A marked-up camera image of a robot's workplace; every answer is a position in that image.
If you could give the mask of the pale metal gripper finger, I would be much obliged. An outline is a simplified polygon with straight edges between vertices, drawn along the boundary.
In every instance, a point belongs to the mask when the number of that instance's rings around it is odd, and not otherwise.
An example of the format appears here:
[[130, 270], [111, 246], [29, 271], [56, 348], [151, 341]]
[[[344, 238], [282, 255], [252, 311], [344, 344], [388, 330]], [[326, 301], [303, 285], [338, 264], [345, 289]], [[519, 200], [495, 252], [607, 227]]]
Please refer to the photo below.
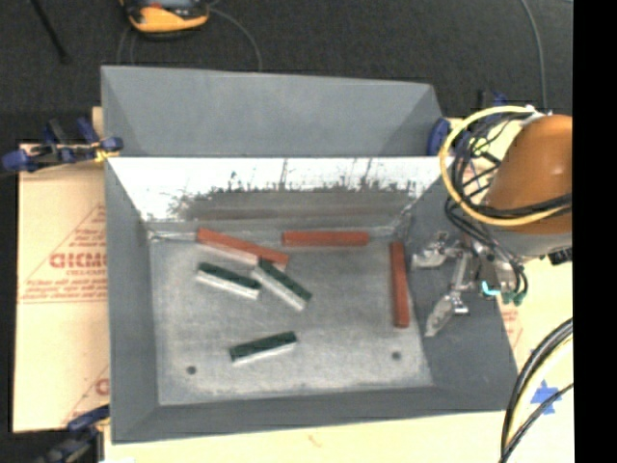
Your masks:
[[460, 291], [449, 291], [443, 295], [429, 313], [424, 332], [425, 338], [435, 337], [454, 316], [469, 314], [469, 306], [464, 302]]
[[412, 255], [411, 268], [438, 268], [448, 259], [456, 258], [460, 248], [461, 242], [458, 238], [451, 238], [447, 231], [437, 231]]

